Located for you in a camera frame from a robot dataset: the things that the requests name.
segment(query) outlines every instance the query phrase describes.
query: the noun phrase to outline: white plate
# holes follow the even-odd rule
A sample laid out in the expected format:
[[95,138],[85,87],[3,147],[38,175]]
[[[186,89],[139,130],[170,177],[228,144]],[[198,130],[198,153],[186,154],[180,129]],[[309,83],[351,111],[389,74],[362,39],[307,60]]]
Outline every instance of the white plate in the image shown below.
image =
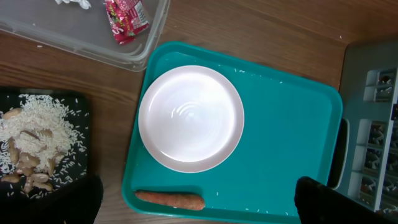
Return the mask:
[[201,172],[222,163],[241,138],[244,112],[222,74],[189,65],[172,69],[145,92],[138,115],[142,141],[163,166]]

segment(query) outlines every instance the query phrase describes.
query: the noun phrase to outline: gray container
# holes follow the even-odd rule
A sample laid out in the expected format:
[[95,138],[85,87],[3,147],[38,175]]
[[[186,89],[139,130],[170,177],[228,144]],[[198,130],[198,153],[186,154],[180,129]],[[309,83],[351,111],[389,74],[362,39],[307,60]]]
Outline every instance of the gray container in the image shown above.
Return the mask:
[[0,30],[38,41],[100,62],[139,72],[162,33],[169,0],[143,0],[150,28],[126,45],[112,35],[103,0],[89,0],[82,9],[54,0],[0,1]]
[[337,191],[397,221],[398,39],[349,45],[340,95],[348,142]]

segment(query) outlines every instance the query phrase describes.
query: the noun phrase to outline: red packaging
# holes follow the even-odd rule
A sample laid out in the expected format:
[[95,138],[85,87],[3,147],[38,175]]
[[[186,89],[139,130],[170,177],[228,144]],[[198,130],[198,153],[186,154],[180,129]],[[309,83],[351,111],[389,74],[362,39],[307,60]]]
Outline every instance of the red packaging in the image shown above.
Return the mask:
[[149,27],[142,0],[105,0],[113,36],[120,45],[129,43]]

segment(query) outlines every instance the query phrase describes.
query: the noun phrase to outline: tray rim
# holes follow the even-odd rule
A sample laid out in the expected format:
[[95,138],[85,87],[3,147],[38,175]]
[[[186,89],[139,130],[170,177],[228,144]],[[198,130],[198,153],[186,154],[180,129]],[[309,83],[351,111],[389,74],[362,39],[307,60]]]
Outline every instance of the tray rim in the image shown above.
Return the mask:
[[[169,47],[171,46],[178,46],[178,47],[185,47],[185,48],[191,48],[191,49],[195,49],[196,51],[198,51],[199,54],[208,54],[211,53],[215,56],[217,56],[218,58],[220,58],[222,61],[232,61],[232,62],[236,62],[238,64],[246,64],[246,65],[250,65],[252,68],[254,69],[266,69],[266,70],[277,70],[280,71],[278,69],[274,69],[274,68],[270,68],[264,65],[259,65],[257,63],[254,62],[250,62],[247,60],[243,60],[240,58],[236,58],[230,55],[226,55],[223,53],[219,53],[219,52],[215,52],[213,50],[208,50],[208,49],[204,49],[201,47],[198,47],[196,45],[190,45],[190,44],[186,44],[183,42],[179,42],[179,41],[171,41],[171,42],[166,42],[162,45],[160,45],[159,47],[157,47],[154,52],[152,53],[152,55],[150,56],[149,62],[148,62],[148,67],[146,70],[147,72],[152,72],[152,64],[156,63],[157,59],[159,58],[158,55],[162,56],[162,51],[167,50]],[[317,177],[317,181],[319,182],[323,182],[325,185],[327,184],[328,181],[328,176],[330,173],[330,168],[331,168],[331,162],[333,160],[333,154],[334,154],[334,150],[335,150],[335,144],[336,144],[336,140],[337,140],[337,135],[338,135],[338,130],[340,127],[340,121],[341,121],[341,117],[343,114],[343,101],[341,99],[340,94],[338,93],[338,91],[336,89],[334,89],[332,86],[323,84],[323,83],[319,83],[313,80],[309,80],[307,78],[304,77],[300,77],[294,74],[290,74],[284,71],[280,71],[282,72],[281,77],[279,78],[284,78],[284,77],[288,77],[290,80],[297,80],[298,82],[305,82],[305,83],[309,83],[310,85],[314,85],[316,87],[316,89],[324,89],[324,91],[327,91],[330,94],[332,94],[332,97],[334,100],[337,100],[335,103],[337,103],[337,105],[339,106],[339,111],[340,111],[340,117],[338,119],[338,123],[334,124],[333,126],[335,126],[335,128],[328,128],[328,133],[330,131],[330,129],[334,129],[336,131],[334,137],[333,137],[333,142],[325,142],[325,145],[327,144],[332,144],[333,145],[333,149],[332,152],[330,154],[330,159],[328,161],[328,168],[322,169],[322,167],[320,166],[319,168],[319,174]],[[153,82],[154,80],[150,80],[149,76],[146,76],[144,78],[144,82],[142,84],[142,90],[141,90],[141,95],[139,98],[139,103],[137,106],[137,111],[136,111],[136,118],[134,120],[134,126],[133,126],[133,130],[132,130],[132,137],[131,137],[131,142],[130,142],[130,146],[129,146],[129,153],[126,159],[126,168],[124,170],[124,177],[123,177],[123,183],[122,183],[122,196],[124,201],[127,203],[127,205],[139,212],[139,213],[145,213],[145,214],[150,214],[150,215],[165,215],[165,216],[172,216],[172,217],[180,217],[180,218],[196,218],[196,219],[206,219],[206,220],[214,220],[214,221],[224,221],[224,222],[249,222],[249,223],[260,223],[260,222],[284,222],[284,223],[300,223],[300,219],[298,218],[298,216],[294,216],[294,217],[283,217],[283,216],[279,216],[279,215],[271,215],[272,217],[270,217],[270,220],[267,221],[253,221],[253,220],[247,220],[247,219],[233,219],[233,218],[218,218],[218,217],[209,217],[209,216],[198,216],[198,215],[181,215],[179,213],[173,213],[173,212],[153,212],[151,210],[143,210],[138,208],[137,206],[134,205],[134,203],[131,201],[131,196],[135,197],[134,193],[131,191],[129,185],[130,185],[130,181],[128,181],[129,177],[132,176],[132,172],[134,170],[134,164],[132,163],[128,163],[127,161],[133,161],[136,157],[136,151],[135,149],[132,147],[132,145],[134,144],[136,138],[139,138],[139,132],[138,132],[138,111],[139,111],[139,107],[141,105],[141,100],[142,97],[144,96],[144,93],[146,92],[146,90],[149,88],[150,84]]]

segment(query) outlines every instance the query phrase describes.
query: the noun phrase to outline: white paper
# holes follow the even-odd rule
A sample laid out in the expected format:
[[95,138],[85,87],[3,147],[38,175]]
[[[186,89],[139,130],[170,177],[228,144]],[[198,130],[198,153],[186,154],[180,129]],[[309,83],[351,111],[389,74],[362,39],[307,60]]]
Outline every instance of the white paper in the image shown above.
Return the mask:
[[65,2],[67,4],[70,2],[77,2],[79,3],[80,7],[82,7],[83,9],[91,8],[91,4],[88,2],[88,0],[55,0],[55,2],[57,4],[61,4],[62,2]]

